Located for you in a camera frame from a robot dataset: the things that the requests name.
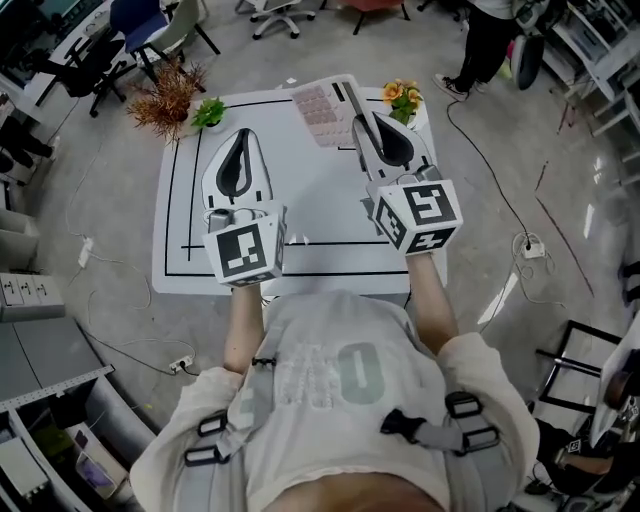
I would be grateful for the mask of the red chair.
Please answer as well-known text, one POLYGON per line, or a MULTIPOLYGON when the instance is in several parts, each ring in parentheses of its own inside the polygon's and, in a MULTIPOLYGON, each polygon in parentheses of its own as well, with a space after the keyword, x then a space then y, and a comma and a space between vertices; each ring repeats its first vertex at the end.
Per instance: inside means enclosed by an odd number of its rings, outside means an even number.
POLYGON ((411 20, 404 0, 337 0, 337 2, 341 6, 351 7, 360 13, 358 22, 353 30, 354 36, 359 33, 360 28, 367 15, 374 11, 388 10, 391 8, 399 7, 401 9, 403 18, 406 21, 411 20))

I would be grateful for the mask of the green plant in white pot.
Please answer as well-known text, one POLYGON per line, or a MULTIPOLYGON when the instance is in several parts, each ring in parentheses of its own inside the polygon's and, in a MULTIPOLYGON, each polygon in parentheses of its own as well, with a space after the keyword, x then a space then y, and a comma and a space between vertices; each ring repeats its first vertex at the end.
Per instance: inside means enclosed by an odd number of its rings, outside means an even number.
POLYGON ((223 119, 227 106, 220 98, 205 99, 194 113, 191 125, 202 129, 217 126, 223 119))

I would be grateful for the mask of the orange dried plant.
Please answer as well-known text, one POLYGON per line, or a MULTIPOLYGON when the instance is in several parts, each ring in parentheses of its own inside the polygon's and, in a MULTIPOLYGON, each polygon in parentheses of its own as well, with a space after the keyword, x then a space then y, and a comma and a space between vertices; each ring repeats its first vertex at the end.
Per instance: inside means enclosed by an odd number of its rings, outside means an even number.
POLYGON ((193 64, 184 70, 177 60, 170 60, 158 68, 156 78, 152 87, 134 87, 136 96, 126 111, 137 128, 148 127, 166 144, 173 144, 189 118, 194 95, 205 92, 204 68, 193 64))

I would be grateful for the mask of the white bin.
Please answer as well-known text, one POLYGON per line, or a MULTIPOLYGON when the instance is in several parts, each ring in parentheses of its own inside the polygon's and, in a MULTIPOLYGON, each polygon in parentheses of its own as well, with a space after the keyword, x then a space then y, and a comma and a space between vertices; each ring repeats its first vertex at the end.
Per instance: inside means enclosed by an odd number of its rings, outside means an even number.
POLYGON ((39 238, 33 217, 0 209, 0 272, 27 269, 39 238))

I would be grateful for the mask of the white printed t-shirt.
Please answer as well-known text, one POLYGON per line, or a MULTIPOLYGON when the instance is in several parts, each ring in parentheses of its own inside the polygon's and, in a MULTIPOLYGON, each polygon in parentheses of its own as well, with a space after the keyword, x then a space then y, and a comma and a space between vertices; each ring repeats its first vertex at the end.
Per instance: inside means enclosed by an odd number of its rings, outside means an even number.
POLYGON ((247 375, 202 372, 134 463, 145 512, 263 512, 350 474, 396 477, 445 512, 498 512, 521 489, 539 430, 480 335, 430 356, 403 309, 344 291, 266 315, 247 375))

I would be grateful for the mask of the white device box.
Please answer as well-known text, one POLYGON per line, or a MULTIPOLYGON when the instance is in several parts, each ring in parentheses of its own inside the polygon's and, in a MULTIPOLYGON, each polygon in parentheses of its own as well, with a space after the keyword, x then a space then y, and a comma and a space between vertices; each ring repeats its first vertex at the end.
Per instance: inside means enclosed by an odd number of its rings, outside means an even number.
POLYGON ((18 494, 29 504, 49 484, 49 479, 20 438, 0 444, 0 468, 18 494))

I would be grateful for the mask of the white perforated shelving unit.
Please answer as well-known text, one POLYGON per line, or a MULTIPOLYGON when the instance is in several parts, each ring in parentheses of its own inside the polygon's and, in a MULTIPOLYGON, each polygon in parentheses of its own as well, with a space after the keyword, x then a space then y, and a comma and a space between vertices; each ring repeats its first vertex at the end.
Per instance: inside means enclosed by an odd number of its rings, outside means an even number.
POLYGON ((126 399, 110 374, 0 413, 0 444, 20 438, 49 479, 29 504, 0 468, 0 512, 143 512, 130 471, 155 437, 147 422, 152 407, 126 399), (102 463, 114 460, 127 471, 109 499, 103 500, 76 473, 81 451, 102 463))

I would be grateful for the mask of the white office chair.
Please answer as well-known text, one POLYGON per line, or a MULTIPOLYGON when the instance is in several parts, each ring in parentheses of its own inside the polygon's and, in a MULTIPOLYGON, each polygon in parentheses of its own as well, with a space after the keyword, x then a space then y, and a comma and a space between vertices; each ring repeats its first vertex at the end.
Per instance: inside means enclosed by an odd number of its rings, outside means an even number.
POLYGON ((251 23, 260 22, 255 29, 252 38, 260 40, 265 31, 274 24, 283 23, 288 27, 291 39, 300 36, 300 29, 296 23, 297 18, 305 18, 314 21, 316 12, 313 10, 299 9, 303 0, 237 0, 234 7, 236 14, 248 14, 251 23))

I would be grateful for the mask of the black and white machine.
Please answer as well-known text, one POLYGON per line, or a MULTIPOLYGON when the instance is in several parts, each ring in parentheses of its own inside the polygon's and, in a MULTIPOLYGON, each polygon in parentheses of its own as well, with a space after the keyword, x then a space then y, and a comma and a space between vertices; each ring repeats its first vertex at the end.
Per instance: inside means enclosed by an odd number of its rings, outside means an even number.
POLYGON ((544 54, 544 36, 537 24, 550 0, 513 0, 512 12, 520 32, 511 47, 512 80, 520 91, 528 89, 537 78, 544 54))

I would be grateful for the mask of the black office chair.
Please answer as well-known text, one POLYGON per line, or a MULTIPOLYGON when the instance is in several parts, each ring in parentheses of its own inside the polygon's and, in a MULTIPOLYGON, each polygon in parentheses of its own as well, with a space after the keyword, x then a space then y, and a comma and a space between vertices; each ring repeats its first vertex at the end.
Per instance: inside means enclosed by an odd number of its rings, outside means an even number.
POLYGON ((116 81, 133 70, 124 60, 115 62, 116 57, 125 47, 124 39, 111 39, 97 42, 81 57, 76 46, 77 40, 70 48, 67 56, 70 64, 56 63, 50 59, 42 60, 36 66, 39 73, 52 75, 65 88, 72 98, 93 96, 93 103, 89 115, 96 118, 99 115, 97 107, 109 92, 113 92, 121 103, 126 96, 118 89, 116 81))

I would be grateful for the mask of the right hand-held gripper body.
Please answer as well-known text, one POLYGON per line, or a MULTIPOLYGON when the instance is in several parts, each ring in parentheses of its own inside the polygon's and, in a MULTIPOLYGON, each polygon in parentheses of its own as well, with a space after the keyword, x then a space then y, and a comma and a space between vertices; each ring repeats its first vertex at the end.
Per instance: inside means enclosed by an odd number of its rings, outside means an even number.
POLYGON ((437 166, 421 164, 415 172, 379 168, 366 175, 369 218, 402 255, 443 249, 461 228, 454 185, 437 166))

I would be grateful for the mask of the yellow flowers in white pot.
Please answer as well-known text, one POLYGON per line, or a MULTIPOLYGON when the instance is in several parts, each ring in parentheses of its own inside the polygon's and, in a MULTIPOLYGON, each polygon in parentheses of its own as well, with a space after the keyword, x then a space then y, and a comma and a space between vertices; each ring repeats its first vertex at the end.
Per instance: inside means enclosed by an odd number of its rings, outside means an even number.
POLYGON ((384 85, 382 99, 391 106, 390 116, 405 126, 417 115, 419 107, 424 102, 417 83, 401 79, 384 85))

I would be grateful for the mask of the tablet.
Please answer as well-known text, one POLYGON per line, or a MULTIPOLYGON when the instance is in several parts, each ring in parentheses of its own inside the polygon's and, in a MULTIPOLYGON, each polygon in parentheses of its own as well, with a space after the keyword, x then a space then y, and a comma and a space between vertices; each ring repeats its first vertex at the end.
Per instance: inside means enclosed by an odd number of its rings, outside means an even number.
POLYGON ((106 458, 102 463, 101 459, 96 461, 85 451, 80 452, 75 470, 103 500, 113 496, 127 477, 127 471, 118 462, 106 458))

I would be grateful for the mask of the white calculator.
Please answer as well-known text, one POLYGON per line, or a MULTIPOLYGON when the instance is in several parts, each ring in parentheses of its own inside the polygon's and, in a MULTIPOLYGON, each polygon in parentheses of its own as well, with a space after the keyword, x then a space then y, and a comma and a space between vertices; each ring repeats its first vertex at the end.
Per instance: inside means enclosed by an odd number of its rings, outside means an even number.
POLYGON ((372 138, 382 143, 373 112, 351 74, 326 77, 294 88, 291 98, 321 147, 353 147, 353 121, 360 116, 372 138))

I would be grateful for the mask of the black metal frame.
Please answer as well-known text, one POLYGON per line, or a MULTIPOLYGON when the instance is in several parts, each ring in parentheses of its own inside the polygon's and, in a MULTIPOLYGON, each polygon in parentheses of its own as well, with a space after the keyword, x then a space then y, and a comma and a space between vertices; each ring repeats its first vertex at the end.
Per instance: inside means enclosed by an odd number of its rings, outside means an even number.
POLYGON ((584 413, 587 415, 593 415, 596 411, 596 408, 591 405, 564 400, 550 395, 554 383, 562 369, 578 372, 593 378, 600 377, 602 374, 601 368, 566 356, 566 349, 569 344, 571 335, 574 331, 595 337, 596 339, 605 341, 614 346, 619 345, 622 341, 622 338, 620 336, 616 336, 614 334, 594 328, 590 325, 586 325, 573 319, 569 319, 566 323, 560 345, 555 353, 540 348, 535 351, 538 356, 550 359, 553 362, 551 372, 539 395, 539 401, 563 409, 584 413))

